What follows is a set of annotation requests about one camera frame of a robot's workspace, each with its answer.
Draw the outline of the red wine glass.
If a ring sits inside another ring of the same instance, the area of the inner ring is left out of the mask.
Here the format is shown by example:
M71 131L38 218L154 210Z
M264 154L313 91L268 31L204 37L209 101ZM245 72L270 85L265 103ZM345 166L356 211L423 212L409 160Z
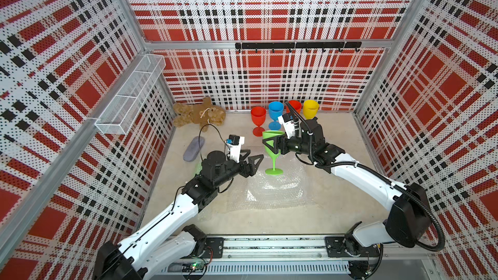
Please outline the red wine glass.
M296 101L296 100L291 100L291 101L288 101L286 103L286 112L287 113L290 113L290 109L289 109L289 106L292 106L294 108L294 110L299 114L301 112L301 109L302 109L302 103L299 102L299 101Z

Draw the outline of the pink red glass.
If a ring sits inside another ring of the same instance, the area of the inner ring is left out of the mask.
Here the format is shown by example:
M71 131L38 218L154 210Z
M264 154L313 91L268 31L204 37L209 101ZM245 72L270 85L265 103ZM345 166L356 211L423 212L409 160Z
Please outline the pink red glass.
M263 124L266 121L266 109L264 107L256 106L250 111L250 115L252 118L252 122L255 125L252 133L256 137L262 137L265 129L263 128Z

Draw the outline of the yellow glass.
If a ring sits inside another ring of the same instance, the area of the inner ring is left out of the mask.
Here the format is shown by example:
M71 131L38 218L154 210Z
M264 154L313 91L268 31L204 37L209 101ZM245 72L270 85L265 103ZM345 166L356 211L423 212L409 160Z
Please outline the yellow glass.
M303 104L303 116L306 120L316 117L319 110L319 103L314 100L306 100Z

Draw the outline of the blue wine glass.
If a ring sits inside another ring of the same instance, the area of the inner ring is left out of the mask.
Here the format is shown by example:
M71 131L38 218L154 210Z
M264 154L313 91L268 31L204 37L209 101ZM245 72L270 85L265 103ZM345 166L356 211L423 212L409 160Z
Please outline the blue wine glass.
M278 120L279 117L283 115L284 105L281 102L274 101L268 105L268 114L272 119L272 122L269 123L268 128L270 130L280 130L281 124Z

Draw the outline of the bright green glass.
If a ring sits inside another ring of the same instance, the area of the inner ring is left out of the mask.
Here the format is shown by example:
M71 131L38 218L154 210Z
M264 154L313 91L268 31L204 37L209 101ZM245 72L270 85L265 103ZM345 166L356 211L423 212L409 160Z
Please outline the bright green glass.
M269 176L281 176L283 174L283 170L276 167L276 160L280 156L278 139L284 135L285 133L279 130L267 130L263 132L263 145L272 160L272 167L265 170L265 174Z

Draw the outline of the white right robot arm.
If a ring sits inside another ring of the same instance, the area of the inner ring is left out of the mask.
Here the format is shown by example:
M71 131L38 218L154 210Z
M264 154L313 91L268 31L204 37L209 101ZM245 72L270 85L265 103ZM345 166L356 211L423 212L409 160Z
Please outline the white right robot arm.
M438 252L446 238L431 211L426 191L418 184L406 185L363 165L341 147L328 143L317 118L301 121L289 118L293 133L266 131L263 145L271 154L305 154L309 164L348 181L383 206L387 219L364 225L356 223L344 235L344 247L357 257L369 246L397 243L406 248L419 246Z

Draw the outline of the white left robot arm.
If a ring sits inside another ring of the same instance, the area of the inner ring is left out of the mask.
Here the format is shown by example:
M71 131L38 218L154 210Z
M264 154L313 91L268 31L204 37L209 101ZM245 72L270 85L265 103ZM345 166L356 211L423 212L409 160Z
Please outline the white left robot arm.
M129 237L102 245L93 269L93 279L152 279L171 263L201 256L206 234L195 225L185 225L220 193L220 186L240 175L254 176L263 161L243 150L238 160L222 151L212 151L202 160L201 170L180 188L173 202L158 216Z

